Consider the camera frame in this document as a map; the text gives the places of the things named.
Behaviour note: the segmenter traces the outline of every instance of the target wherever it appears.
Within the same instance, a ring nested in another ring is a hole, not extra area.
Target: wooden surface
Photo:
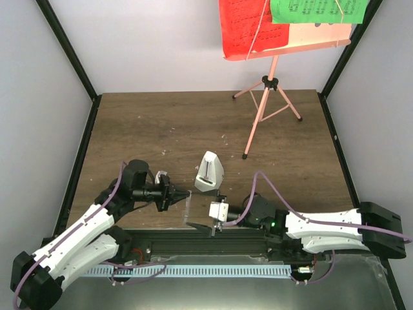
[[[152,172],[167,171],[173,183],[195,190],[196,167],[207,150],[221,160],[225,179],[221,192],[239,205],[251,190],[256,170],[264,171],[284,198],[302,212],[333,212],[352,208],[317,94],[286,91],[303,117],[291,110],[258,124],[247,160],[242,160],[256,108],[249,94],[232,100],[234,92],[171,92],[105,94],[85,158],[69,224],[117,177],[119,163],[141,159]],[[255,92],[259,97],[262,92]],[[267,113],[285,103],[270,93]],[[257,192],[282,203],[262,179]],[[210,224],[211,198],[193,196],[189,220]],[[185,201],[158,213],[154,205],[125,216],[125,228],[184,227]]]

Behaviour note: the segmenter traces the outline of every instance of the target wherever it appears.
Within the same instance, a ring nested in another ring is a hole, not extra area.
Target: green paper
[[[368,0],[271,0],[273,24],[361,24]]]

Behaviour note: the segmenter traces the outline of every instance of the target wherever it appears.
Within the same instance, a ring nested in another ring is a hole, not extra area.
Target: black clamp
[[[264,83],[264,86],[266,88],[273,88],[274,90],[277,90],[278,86],[278,79],[273,78],[271,81],[268,79],[268,76],[263,76],[262,82]]]

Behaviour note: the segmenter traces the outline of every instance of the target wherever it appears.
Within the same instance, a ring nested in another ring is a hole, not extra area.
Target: cable
[[[336,264],[336,252],[333,250],[332,251],[332,261],[331,261],[331,266],[328,269],[328,271],[320,278],[314,281],[308,281],[308,282],[304,282],[305,285],[308,284],[316,284],[316,283],[320,283],[321,281],[325,280],[325,278],[327,278],[334,270],[334,266]],[[300,282],[298,280],[296,280],[293,276],[290,276],[291,280],[293,280],[295,283],[299,284]]]
[[[50,248],[50,250],[48,251],[48,254],[52,254],[63,242],[65,242],[71,235],[73,235],[79,228],[81,228],[82,226],[84,226],[85,223],[87,223],[89,220],[91,220],[97,213],[99,213],[103,208],[105,208],[108,203],[110,202],[110,200],[112,200],[112,198],[115,196],[115,193],[117,192],[120,184],[121,184],[121,178],[122,178],[122,173],[123,173],[123,169],[125,168],[125,163],[122,161],[121,162],[121,167],[119,170],[119,176],[117,178],[115,187],[112,191],[112,193],[109,195],[109,197],[105,200],[105,202],[96,209],[95,212],[93,212],[90,216],[88,216],[87,218],[85,218],[85,222],[84,223],[79,223],[78,225],[76,225],[71,231],[69,231],[66,235],[64,235],[58,242],[56,242],[56,244]],[[26,280],[28,279],[28,277],[32,274],[32,272],[37,268],[37,266],[40,265],[40,263],[45,260],[48,256],[47,255],[43,255],[42,257],[40,257],[38,259],[38,261],[36,261],[33,266],[31,266],[29,268],[29,270],[27,270],[27,272],[25,273],[25,275],[21,278],[19,284],[17,285],[15,291],[14,291],[14,296],[13,296],[13,308],[14,310],[21,310],[21,308],[18,306],[17,304],[17,299],[19,298],[19,293],[21,291],[21,288],[23,286],[23,284],[26,282]]]
[[[262,177],[264,178],[265,181],[267,181],[267,183],[271,186],[272,190],[277,194],[278,198],[284,203],[285,207],[287,207],[287,209],[294,214],[295,216],[297,216],[299,219],[306,221],[307,223],[314,223],[314,224],[320,224],[320,225],[330,225],[330,226],[339,226],[339,227],[350,227],[350,228],[357,228],[357,229],[364,229],[367,231],[376,231],[378,233],[383,233],[383,234],[389,234],[391,236],[395,236],[398,238],[402,238],[403,241],[405,243],[411,243],[413,242],[413,238],[406,236],[405,234],[401,234],[399,232],[394,232],[394,231],[390,231],[388,229],[383,229],[383,228],[379,228],[379,227],[374,227],[374,226],[368,226],[368,225],[359,225],[359,224],[352,224],[352,223],[339,223],[339,222],[329,222],[329,221],[318,221],[318,220],[311,220],[310,218],[306,218],[305,216],[302,216],[300,213],[298,213],[297,211],[295,211],[289,204],[288,202],[282,197],[282,195],[279,193],[279,191],[276,189],[276,187],[274,186],[274,184],[271,183],[270,179],[268,179],[268,177],[264,174],[264,172],[262,171],[257,171],[254,174],[254,179],[252,180],[252,188],[251,188],[251,195],[250,195],[250,199],[248,201],[247,206],[245,207],[244,212],[241,214],[241,216],[231,222],[226,222],[223,225],[228,227],[228,226],[234,226],[237,225],[248,213],[251,204],[252,204],[252,200],[254,197],[254,192],[256,190],[256,185],[257,185],[257,177],[258,175],[262,175]]]
[[[144,204],[144,205],[140,205],[139,207],[135,207],[132,211],[146,208],[146,207],[148,207],[149,205],[151,205],[153,202],[154,202],[154,201],[152,200],[152,201],[150,201],[150,202],[147,202],[147,203]]]
[[[314,271],[316,271],[316,264],[317,264],[317,255],[314,254],[314,263],[312,263],[312,265],[314,266]]]
[[[145,265],[131,265],[131,266],[119,265],[119,264],[117,264],[117,263],[111,263],[111,262],[103,262],[102,264],[111,265],[111,266],[114,266],[114,267],[117,268],[117,269],[114,269],[114,272],[113,272],[112,275],[110,276],[110,279],[111,279],[113,285],[115,285],[115,284],[131,285],[131,284],[138,284],[138,283],[146,282],[146,281],[149,281],[149,280],[155,278],[156,276],[159,276],[159,275],[160,275],[161,273],[163,273],[163,272],[165,271],[165,269],[166,269],[166,264],[165,264],[165,263],[164,263],[164,264],[163,264],[163,263],[148,263],[148,264],[146,263]],[[140,280],[136,280],[136,281],[127,281],[127,282],[118,282],[118,281],[115,281],[115,279],[114,279],[114,276],[115,276],[120,270],[135,269],[135,268],[144,268],[144,267],[159,266],[159,265],[163,266],[163,268],[162,268],[160,271],[158,271],[158,272],[156,272],[156,273],[154,273],[154,274],[152,274],[152,275],[150,275],[149,277],[144,278],[144,279],[140,279]]]
[[[252,43],[251,43],[250,49],[249,49],[249,51],[248,51],[247,58],[245,58],[245,60],[248,60],[248,57],[250,57],[252,47],[254,46],[254,43],[256,42],[259,29],[261,28],[261,23],[263,22],[263,17],[264,17],[264,13],[265,13],[265,8],[267,7],[267,3],[268,3],[268,0],[265,0],[265,2],[264,2],[264,7],[263,7],[263,11],[262,11],[262,13],[261,13],[261,17],[259,18],[259,23],[258,23],[257,31],[256,31],[256,34],[255,34],[254,38],[252,39]]]
[[[143,262],[143,252],[140,249],[132,249],[132,253],[139,253],[141,255],[141,258],[139,259],[139,263]]]

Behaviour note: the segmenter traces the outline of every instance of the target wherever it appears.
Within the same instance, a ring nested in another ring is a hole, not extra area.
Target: tripod leg
[[[268,92],[269,91],[270,91],[269,88],[265,87],[264,94],[263,94],[263,97],[261,98],[261,103],[259,104],[258,112],[257,112],[256,118],[254,120],[254,124],[252,125],[250,137],[249,137],[248,142],[247,142],[247,147],[245,147],[245,151],[244,151],[244,154],[243,154],[243,160],[245,160],[248,156],[248,151],[250,150],[250,146],[251,146],[251,143],[252,143],[252,138],[254,137],[254,134],[256,132],[259,117],[260,117],[260,115],[262,115],[262,113],[264,111],[266,98],[268,97]]]
[[[277,89],[279,90],[279,93],[282,95],[282,97],[284,98],[284,100],[287,102],[288,106],[291,108],[291,110],[293,111],[293,113],[296,115],[297,119],[299,121],[302,121],[303,118],[299,115],[298,111],[296,110],[296,108],[294,108],[294,106],[292,105],[291,101],[289,100],[289,98],[287,97],[287,95],[284,93],[284,90],[278,85]]]
[[[235,95],[233,95],[233,96],[232,96],[232,99],[236,99],[236,98],[239,97],[240,95],[245,94],[246,92],[249,92],[250,90],[256,88],[257,86],[260,86],[262,83],[263,83],[262,81],[259,81],[259,82],[255,83],[255,84],[251,85],[250,87],[248,87],[248,88],[242,90],[241,92],[238,92],[238,93],[236,93]]]

